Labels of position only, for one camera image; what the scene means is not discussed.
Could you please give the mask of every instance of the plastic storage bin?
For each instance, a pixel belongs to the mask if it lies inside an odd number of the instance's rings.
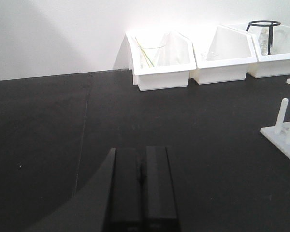
[[[180,31],[192,40],[197,69],[190,78],[198,84],[244,80],[250,63],[257,62],[246,33],[218,25]]]
[[[129,69],[140,91],[188,85],[196,68],[192,42],[178,32],[159,29],[128,31]]]
[[[248,23],[228,25],[232,29],[246,33]],[[279,25],[273,28],[271,55],[262,55],[258,42],[262,27],[250,27],[258,63],[251,64],[248,73],[255,78],[290,74],[290,27]]]

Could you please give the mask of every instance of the black table surface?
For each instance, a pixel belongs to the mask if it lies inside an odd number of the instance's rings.
[[[171,146],[183,232],[290,232],[290,160],[260,134],[290,101],[287,78],[146,92],[127,70],[0,81],[0,231],[68,201],[111,147]]]

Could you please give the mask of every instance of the black metal ring stand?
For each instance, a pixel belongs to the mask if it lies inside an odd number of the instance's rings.
[[[257,21],[251,21],[248,24],[248,27],[246,31],[249,30],[250,26],[255,27],[269,27],[269,42],[267,45],[267,54],[271,54],[271,46],[273,46],[273,27],[280,25],[280,22],[278,21],[272,21],[272,20],[257,20]]]

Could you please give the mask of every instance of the white test tube rack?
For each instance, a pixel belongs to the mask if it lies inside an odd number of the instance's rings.
[[[263,127],[260,132],[290,159],[290,122],[284,122],[288,99],[281,101],[275,126]]]

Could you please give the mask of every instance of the plastic bottle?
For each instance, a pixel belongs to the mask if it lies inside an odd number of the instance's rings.
[[[258,38],[262,55],[267,55],[269,30],[267,27],[263,27]]]

